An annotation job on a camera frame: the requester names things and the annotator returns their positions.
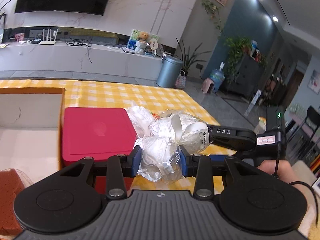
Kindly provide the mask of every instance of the orange sponge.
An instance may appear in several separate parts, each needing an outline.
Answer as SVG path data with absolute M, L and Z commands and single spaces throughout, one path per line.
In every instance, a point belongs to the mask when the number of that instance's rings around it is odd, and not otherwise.
M 22 232 L 13 212 L 13 201 L 24 185 L 14 169 L 0 171 L 0 235 L 10 236 Z

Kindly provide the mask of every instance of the ceiling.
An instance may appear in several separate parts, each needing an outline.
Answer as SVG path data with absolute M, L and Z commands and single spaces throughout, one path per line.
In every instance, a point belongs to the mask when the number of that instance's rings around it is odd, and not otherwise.
M 279 32 L 287 44 L 320 58 L 320 0 L 262 0 L 268 14 L 275 15 Z M 292 49 L 292 56 L 297 54 Z

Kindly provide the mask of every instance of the yellow checkered tablecloth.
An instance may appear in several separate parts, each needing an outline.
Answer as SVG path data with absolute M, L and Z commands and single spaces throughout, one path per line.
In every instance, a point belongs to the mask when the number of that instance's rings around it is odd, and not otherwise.
M 66 89 L 65 108 L 73 107 L 119 107 L 128 108 L 132 101 L 152 113 L 168 109 L 183 109 L 209 124 L 218 122 L 182 90 L 148 87 L 133 84 L 106 83 L 77 80 L 2 80 L 0 88 L 6 87 L 62 87 Z M 234 152 L 222 147 L 210 145 L 203 154 L 231 155 Z M 138 175 L 132 189 L 177 190 L 189 189 L 193 192 L 195 178 L 183 178 L 172 184 L 154 183 Z M 214 177 L 217 193 L 223 190 L 221 177 Z

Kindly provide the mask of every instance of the bottle label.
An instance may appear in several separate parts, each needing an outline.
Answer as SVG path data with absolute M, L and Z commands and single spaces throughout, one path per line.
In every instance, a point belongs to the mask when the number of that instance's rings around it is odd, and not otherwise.
M 206 149 L 208 145 L 210 144 L 210 139 L 209 139 L 209 132 L 201 132 L 200 133 L 200 148 L 201 151 Z

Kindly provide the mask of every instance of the gray cabinet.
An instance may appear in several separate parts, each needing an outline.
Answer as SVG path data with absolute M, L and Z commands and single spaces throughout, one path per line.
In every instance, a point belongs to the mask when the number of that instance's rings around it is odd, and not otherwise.
M 245 54 L 236 66 L 236 71 L 236 76 L 231 77 L 231 83 L 226 80 L 223 87 L 228 92 L 234 92 L 250 99 L 257 90 L 264 68 L 249 55 Z

